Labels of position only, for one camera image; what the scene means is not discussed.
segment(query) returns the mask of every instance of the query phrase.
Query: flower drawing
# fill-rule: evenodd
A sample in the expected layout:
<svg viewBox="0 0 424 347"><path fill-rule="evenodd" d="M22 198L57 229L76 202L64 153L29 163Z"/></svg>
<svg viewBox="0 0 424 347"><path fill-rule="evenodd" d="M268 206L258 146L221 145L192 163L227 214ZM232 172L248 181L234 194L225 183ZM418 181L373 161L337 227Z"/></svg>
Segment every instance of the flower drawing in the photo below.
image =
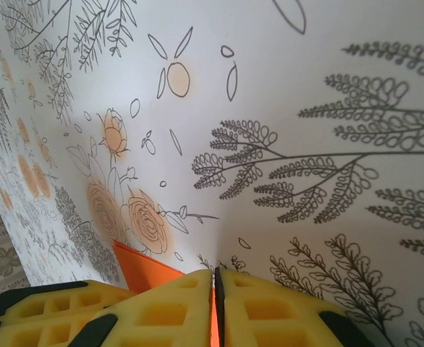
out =
<svg viewBox="0 0 424 347"><path fill-rule="evenodd" d="M100 145L105 145L111 153L111 159L127 149L127 130L121 116L114 110L108 109L103 121L104 137Z"/></svg>
<svg viewBox="0 0 424 347"><path fill-rule="evenodd" d="M152 253L164 253L167 250L167 224L156 211L153 200L141 190L140 195L128 200L132 232Z"/></svg>
<svg viewBox="0 0 424 347"><path fill-rule="evenodd" d="M127 244L120 209L109 190L101 184L91 183L88 185L87 198L99 231L111 240Z"/></svg>

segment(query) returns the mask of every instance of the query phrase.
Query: rose illustration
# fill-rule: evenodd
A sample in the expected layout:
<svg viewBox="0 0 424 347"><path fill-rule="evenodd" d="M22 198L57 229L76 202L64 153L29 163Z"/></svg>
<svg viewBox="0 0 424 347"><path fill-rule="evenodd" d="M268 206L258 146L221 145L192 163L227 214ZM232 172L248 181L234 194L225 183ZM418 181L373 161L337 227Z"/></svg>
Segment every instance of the rose illustration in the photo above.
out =
<svg viewBox="0 0 424 347"><path fill-rule="evenodd" d="M32 169L29 167L29 164L22 155L17 156L17 161L19 162L19 168L24 176L24 181L27 184L28 189L34 197L38 196L38 187L35 175L32 172Z"/></svg>
<svg viewBox="0 0 424 347"><path fill-rule="evenodd" d="M17 125L19 126L19 133L22 139L24 140L24 142L29 142L30 141L29 132L27 131L24 121L21 118L17 120Z"/></svg>
<svg viewBox="0 0 424 347"><path fill-rule="evenodd" d="M120 156L127 150L127 131L121 116L115 111L108 109L103 121L104 137L100 144L105 145L111 157Z"/></svg>
<svg viewBox="0 0 424 347"><path fill-rule="evenodd" d="M137 239L153 253L167 250L166 223L154 208L148 195L140 191L142 197L131 197L128 210L132 230Z"/></svg>
<svg viewBox="0 0 424 347"><path fill-rule="evenodd" d="M100 232L111 240L128 244L119 207L111 193L100 184L88 185L88 204Z"/></svg>
<svg viewBox="0 0 424 347"><path fill-rule="evenodd" d="M50 197L51 196L50 186L48 184L48 181L46 180L43 170L37 163L33 166L33 173L35 174L35 179L37 180L38 188L40 188L43 195L45 195L46 197Z"/></svg>

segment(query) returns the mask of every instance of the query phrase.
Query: black foam edge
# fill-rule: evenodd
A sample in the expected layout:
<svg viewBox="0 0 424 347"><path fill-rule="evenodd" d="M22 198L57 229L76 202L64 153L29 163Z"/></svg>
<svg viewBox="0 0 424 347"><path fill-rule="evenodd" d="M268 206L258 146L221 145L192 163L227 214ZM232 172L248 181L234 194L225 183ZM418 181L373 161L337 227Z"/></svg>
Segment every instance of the black foam edge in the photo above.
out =
<svg viewBox="0 0 424 347"><path fill-rule="evenodd" d="M117 320L117 316L112 313L91 320L67 347L101 347Z"/></svg>
<svg viewBox="0 0 424 347"><path fill-rule="evenodd" d="M343 347L375 347L349 318L332 311L323 311L318 316Z"/></svg>
<svg viewBox="0 0 424 347"><path fill-rule="evenodd" d="M8 308L21 302L28 296L41 293L49 293L51 291L63 291L66 289L75 289L88 286L87 282L78 280L68 283L48 284L44 286L10 289L0 294L0 316L4 315Z"/></svg>
<svg viewBox="0 0 424 347"><path fill-rule="evenodd" d="M215 268L215 308L217 312L217 326L219 328L219 345L225 346L225 288L221 279L220 268Z"/></svg>

